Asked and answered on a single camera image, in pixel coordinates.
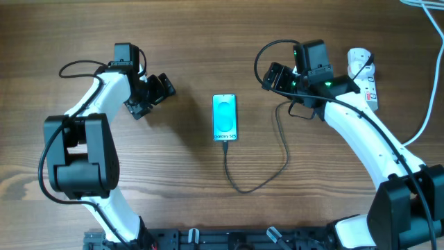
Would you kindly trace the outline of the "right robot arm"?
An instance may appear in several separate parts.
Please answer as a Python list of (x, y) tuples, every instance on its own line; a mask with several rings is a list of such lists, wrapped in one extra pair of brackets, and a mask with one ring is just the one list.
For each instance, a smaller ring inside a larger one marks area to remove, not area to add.
[(375, 198), (365, 215), (332, 222), (328, 249), (408, 249), (443, 236), (443, 166), (426, 165), (371, 110), (349, 76), (335, 76), (322, 40), (293, 43), (295, 66), (273, 63), (265, 90), (311, 108), (350, 146), (370, 175)]

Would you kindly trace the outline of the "blue Galaxy smartphone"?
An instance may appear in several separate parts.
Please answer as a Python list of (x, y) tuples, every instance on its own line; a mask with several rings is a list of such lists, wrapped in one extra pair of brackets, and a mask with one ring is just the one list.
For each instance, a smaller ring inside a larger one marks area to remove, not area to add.
[(213, 140), (238, 139), (237, 99), (235, 94), (215, 94), (212, 97)]

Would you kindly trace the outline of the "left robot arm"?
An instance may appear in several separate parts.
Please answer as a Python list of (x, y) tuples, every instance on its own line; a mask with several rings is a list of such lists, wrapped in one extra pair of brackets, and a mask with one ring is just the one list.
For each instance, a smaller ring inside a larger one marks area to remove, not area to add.
[(45, 148), (37, 178), (43, 194), (64, 205), (86, 207), (110, 249), (154, 249), (157, 242), (118, 187), (120, 166), (110, 123), (120, 107), (138, 120), (176, 93), (165, 74), (146, 74), (146, 56), (116, 43), (114, 58), (99, 63), (93, 84), (63, 115), (44, 121)]

